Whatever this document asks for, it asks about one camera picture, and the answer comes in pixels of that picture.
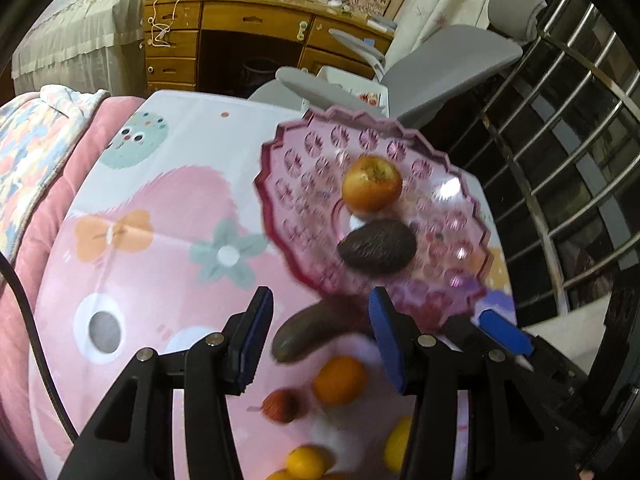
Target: metal screw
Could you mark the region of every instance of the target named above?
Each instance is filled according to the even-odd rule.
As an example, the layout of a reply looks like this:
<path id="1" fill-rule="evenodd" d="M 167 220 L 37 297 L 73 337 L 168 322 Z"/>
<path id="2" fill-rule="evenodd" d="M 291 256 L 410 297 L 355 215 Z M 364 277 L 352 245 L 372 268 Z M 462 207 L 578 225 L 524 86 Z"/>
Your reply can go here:
<path id="1" fill-rule="evenodd" d="M 429 334 L 422 334 L 421 336 L 418 336 L 418 345 L 425 348 L 432 348 L 436 346 L 437 342 L 438 340 Z"/>
<path id="2" fill-rule="evenodd" d="M 506 355 L 504 355 L 504 352 L 502 350 L 489 350 L 489 359 L 491 359 L 491 361 L 493 361 L 494 363 L 501 363 L 506 358 L 507 357 Z"/>
<path id="3" fill-rule="evenodd" d="M 138 361 L 149 361 L 154 356 L 154 351 L 151 348 L 141 348 L 136 354 Z"/>
<path id="4" fill-rule="evenodd" d="M 213 334 L 209 334 L 204 341 L 206 341 L 209 346 L 218 346 L 225 341 L 225 337 L 222 335 L 222 332 L 214 332 Z"/>

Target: pink glass plate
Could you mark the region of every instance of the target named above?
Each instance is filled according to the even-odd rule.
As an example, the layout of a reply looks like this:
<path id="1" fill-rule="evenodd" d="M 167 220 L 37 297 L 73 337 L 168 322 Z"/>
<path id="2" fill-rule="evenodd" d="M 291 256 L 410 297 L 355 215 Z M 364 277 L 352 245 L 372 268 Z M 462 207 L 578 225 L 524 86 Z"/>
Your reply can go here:
<path id="1" fill-rule="evenodd" d="M 402 174 L 399 201 L 380 216 L 400 218 L 418 241 L 414 260 L 382 279 L 349 269 L 336 250 L 358 224 L 341 200 L 342 176 L 364 153 L 388 158 Z M 279 124 L 275 140 L 262 145 L 254 182 L 267 235 L 293 275 L 322 296 L 365 298 L 384 285 L 398 310 L 424 332 L 437 332 L 449 316 L 471 316 L 485 294 L 482 279 L 492 257 L 479 203 L 447 155 L 417 130 L 338 107 L 308 111 Z"/>

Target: pink blanket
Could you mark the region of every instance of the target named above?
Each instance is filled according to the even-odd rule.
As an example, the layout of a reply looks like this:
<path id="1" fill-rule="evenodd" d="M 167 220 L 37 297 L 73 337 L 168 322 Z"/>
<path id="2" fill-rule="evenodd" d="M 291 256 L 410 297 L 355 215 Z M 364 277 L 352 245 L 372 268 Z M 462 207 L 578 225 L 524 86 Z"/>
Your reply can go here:
<path id="1" fill-rule="evenodd" d="M 104 147 L 143 102 L 137 97 L 113 97 L 100 105 L 64 170 L 31 216 L 15 270 L 32 308 L 51 247 L 76 192 Z M 0 424 L 44 476 L 29 410 L 28 353 L 29 340 L 14 295 L 0 289 Z"/>

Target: desk drawer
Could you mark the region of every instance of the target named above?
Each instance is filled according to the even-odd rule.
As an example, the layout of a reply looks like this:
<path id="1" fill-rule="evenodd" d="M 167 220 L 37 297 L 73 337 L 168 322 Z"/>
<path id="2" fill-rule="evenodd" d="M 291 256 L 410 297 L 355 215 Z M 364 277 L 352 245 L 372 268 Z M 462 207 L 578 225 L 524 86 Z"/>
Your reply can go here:
<path id="1" fill-rule="evenodd" d="M 194 84 L 196 60 L 193 57 L 150 57 L 146 60 L 146 80 Z"/>
<path id="2" fill-rule="evenodd" d="M 172 30 L 162 38 L 170 46 L 151 45 L 151 36 L 151 32 L 145 33 L 145 56 L 147 57 L 196 57 L 198 49 L 197 30 Z M 158 34 L 154 32 L 153 37 L 156 38 L 157 36 Z"/>
<path id="3" fill-rule="evenodd" d="M 374 46 L 382 52 L 382 54 L 386 54 L 386 51 L 391 44 L 391 40 L 388 40 L 383 36 L 379 36 L 375 32 L 365 30 L 364 28 L 354 27 L 353 25 L 347 25 L 346 23 L 338 22 L 337 20 L 316 16 L 311 25 L 311 31 L 309 32 L 309 41 L 307 42 L 308 46 L 314 46 L 321 50 L 331 52 L 332 54 L 340 54 L 341 56 L 350 57 L 351 59 L 362 62 L 363 59 L 358 56 L 358 54 L 339 43 L 338 40 L 329 34 L 330 28 L 339 28 L 347 34 L 351 34 L 361 40 L 375 40 Z"/>
<path id="4" fill-rule="evenodd" d="M 180 2 L 177 6 L 174 3 L 157 4 L 156 5 L 156 23 L 165 23 L 172 30 L 181 28 L 199 28 L 200 27 L 200 2 Z M 151 31 L 151 23 L 149 18 L 154 16 L 153 6 L 145 6 L 145 17 L 143 25 L 145 32 Z"/>
<path id="5" fill-rule="evenodd" d="M 279 7 L 235 2 L 208 2 L 202 11 L 202 29 L 248 32 L 305 41 L 311 14 Z"/>
<path id="6" fill-rule="evenodd" d="M 195 92 L 195 89 L 196 85 L 187 83 L 150 81 L 146 85 L 146 90 L 148 91 L 149 95 L 151 95 L 153 92 L 157 92 L 158 90 L 184 90 L 186 92 Z"/>
<path id="7" fill-rule="evenodd" d="M 340 70 L 346 70 L 367 79 L 372 79 L 374 76 L 373 69 L 369 65 L 358 63 L 353 59 L 309 47 L 302 51 L 298 68 L 306 68 L 312 74 L 317 75 L 323 66 L 335 66 Z"/>

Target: wooden desk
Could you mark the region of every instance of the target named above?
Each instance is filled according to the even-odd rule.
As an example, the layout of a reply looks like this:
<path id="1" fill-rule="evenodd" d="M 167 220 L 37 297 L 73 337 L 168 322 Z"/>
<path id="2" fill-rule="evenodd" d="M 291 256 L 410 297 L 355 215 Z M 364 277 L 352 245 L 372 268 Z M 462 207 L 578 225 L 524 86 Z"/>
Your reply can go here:
<path id="1" fill-rule="evenodd" d="M 211 48 L 205 43 L 207 34 L 203 31 L 244 32 L 285 40 L 288 51 L 293 53 L 288 59 L 290 65 L 295 64 L 314 74 L 323 65 L 330 65 L 367 78 L 373 77 L 373 70 L 335 40 L 329 29 L 340 28 L 358 38 L 371 39 L 383 53 L 393 38 L 367 26 L 366 17 L 349 16 L 308 0 L 181 0 L 177 7 L 175 0 L 160 0 L 156 4 L 156 23 L 169 24 L 172 20 L 173 23 L 171 31 L 163 38 L 171 47 L 158 47 L 151 45 L 148 20 L 154 15 L 153 2 L 146 2 L 144 9 L 146 75 L 150 92 L 209 87 L 207 79 L 211 78 L 211 71 L 202 67 L 206 62 L 204 58 L 209 57 L 204 53 L 209 54 Z M 233 44 L 225 43 L 220 52 L 232 53 L 234 50 Z"/>

